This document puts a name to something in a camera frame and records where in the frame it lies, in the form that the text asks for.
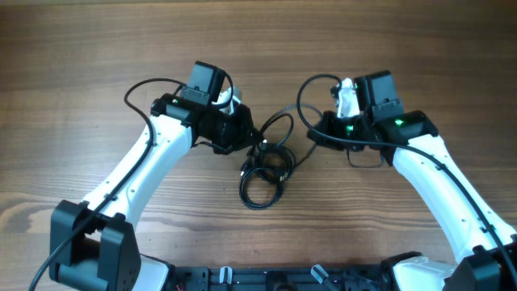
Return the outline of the black cable gold plug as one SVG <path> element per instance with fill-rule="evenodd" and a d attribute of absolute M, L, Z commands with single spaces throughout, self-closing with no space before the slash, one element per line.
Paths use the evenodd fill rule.
<path fill-rule="evenodd" d="M 238 186 L 241 202 L 252 210 L 270 208 L 283 197 L 289 177 L 286 167 L 245 162 Z"/>

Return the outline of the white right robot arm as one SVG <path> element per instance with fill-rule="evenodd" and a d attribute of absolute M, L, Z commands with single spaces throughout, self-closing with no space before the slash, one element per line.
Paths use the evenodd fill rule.
<path fill-rule="evenodd" d="M 419 110 L 406 112 L 393 76 L 381 71 L 339 78 L 333 112 L 307 126 L 318 145 L 369 147 L 414 187 L 444 232 L 455 264 L 415 252 L 382 266 L 391 290 L 514 290 L 516 231 L 482 199 L 448 153 L 439 130 Z"/>

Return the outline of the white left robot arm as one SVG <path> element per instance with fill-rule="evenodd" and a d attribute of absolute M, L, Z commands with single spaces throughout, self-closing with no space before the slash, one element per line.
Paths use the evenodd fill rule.
<path fill-rule="evenodd" d="M 139 251 L 136 228 L 167 172 L 198 145 L 231 154 L 260 139 L 250 109 L 223 69 L 197 61 L 188 82 L 156 99 L 142 134 L 113 172 L 51 216 L 49 256 L 36 273 L 77 290 L 182 290 L 172 264 Z"/>

